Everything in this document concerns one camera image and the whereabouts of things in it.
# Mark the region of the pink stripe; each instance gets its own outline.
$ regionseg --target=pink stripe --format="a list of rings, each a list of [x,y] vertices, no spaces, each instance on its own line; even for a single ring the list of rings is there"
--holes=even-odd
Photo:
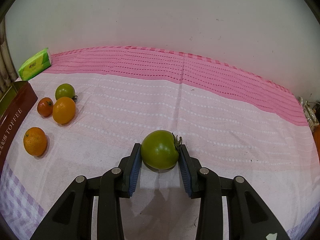
[[[207,57],[145,47],[95,47],[52,56],[46,73],[98,73],[168,80],[250,103],[298,126],[307,126],[300,104],[286,88]]]

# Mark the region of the orange object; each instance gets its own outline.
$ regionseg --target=orange object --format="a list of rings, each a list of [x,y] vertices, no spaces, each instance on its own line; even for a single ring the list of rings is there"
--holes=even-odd
[[[52,117],[60,124],[70,122],[76,114],[76,103],[68,97],[57,100],[53,106]]]
[[[23,137],[23,146],[32,156],[40,156],[47,148],[47,137],[39,127],[30,128]]]
[[[50,98],[42,98],[37,106],[37,111],[43,117],[48,117],[52,114],[53,102]]]
[[[313,139],[315,140],[318,156],[320,158],[320,126],[318,125],[312,133]]]

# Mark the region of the orange fruit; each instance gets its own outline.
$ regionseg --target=orange fruit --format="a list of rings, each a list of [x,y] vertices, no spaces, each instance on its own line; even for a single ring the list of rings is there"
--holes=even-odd
[[[71,98],[59,98],[53,106],[52,117],[57,123],[68,123],[73,119],[75,114],[76,103]]]
[[[43,117],[48,117],[52,114],[53,102],[50,98],[42,98],[37,106],[37,111]]]
[[[30,128],[23,137],[23,146],[27,153],[40,156],[47,148],[47,138],[39,127]]]

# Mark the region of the white sticker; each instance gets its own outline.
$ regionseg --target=white sticker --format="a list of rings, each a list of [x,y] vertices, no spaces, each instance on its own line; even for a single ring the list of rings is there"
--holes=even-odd
[[[278,233],[275,234],[269,234],[266,236],[266,240],[277,240]]]

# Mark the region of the tomato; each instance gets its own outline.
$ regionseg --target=tomato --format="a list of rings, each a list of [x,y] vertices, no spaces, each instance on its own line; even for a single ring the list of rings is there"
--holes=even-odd
[[[53,106],[52,117],[57,123],[68,123],[73,119],[75,114],[76,103],[71,98],[59,98]]]
[[[43,117],[48,117],[52,114],[53,102],[50,98],[42,98],[37,106],[37,111]]]
[[[181,143],[182,138],[180,137],[178,141],[169,131],[153,131],[145,137],[141,144],[142,160],[155,169],[170,169],[179,159]]]
[[[56,90],[56,100],[62,97],[68,97],[75,100],[76,92],[70,84],[62,84]]]

